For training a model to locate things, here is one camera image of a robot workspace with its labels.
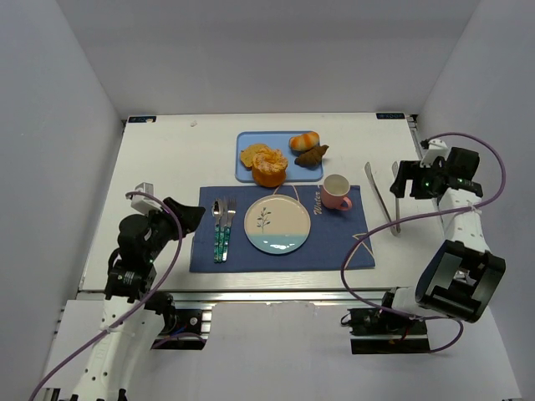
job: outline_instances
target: green utensil handle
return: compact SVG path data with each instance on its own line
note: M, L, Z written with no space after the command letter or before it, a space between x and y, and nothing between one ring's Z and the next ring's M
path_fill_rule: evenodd
M216 236L214 242L214 262L219 262L219 225L216 224Z
M225 239L223 241L223 260L227 261L228 242L231 239L231 227L225 227Z
M225 242L225 229L219 229L219 244L217 246L217 261L223 261L223 244Z

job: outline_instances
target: brown croissant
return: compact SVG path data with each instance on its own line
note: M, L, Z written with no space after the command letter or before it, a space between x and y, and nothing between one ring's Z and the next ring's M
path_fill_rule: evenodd
M321 159L324 157L325 152L329 147L327 145L314 146L308 152L300 155L296 160L295 164L300 165L301 167L312 167L321 163Z

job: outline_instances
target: pastry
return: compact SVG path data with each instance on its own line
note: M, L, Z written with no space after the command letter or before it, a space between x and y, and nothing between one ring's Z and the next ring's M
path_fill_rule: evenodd
M263 147L252 157L252 178L261 186L273 188L286 180L288 159L280 149Z
M319 143L319 134L314 131L305 132L299 136L290 138L290 148L299 152L312 149Z
M314 146L308 152L300 155L296 160L295 164L300 165L301 167L313 167L321 163L321 159L324 157L325 152L329 147L327 145Z
M265 144L255 144L250 145L246 149L242 150L240 153L240 160L242 161L243 165L250 169L252 167L252 157L258 152L258 150L266 147L268 146Z

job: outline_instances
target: plate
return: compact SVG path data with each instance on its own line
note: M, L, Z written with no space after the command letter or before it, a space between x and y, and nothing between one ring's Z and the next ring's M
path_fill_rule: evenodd
M307 240L310 216L294 198L270 195L249 207L244 226L247 238L256 248L282 255L295 251Z

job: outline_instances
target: plant design on plate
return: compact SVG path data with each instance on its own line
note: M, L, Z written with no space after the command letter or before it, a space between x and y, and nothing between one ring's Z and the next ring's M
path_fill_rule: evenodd
M264 207L260 212L260 217L257 218L257 227L262 228L262 234L264 233L264 227L267 226L271 221L269 221L268 215L271 215L271 211L267 211Z

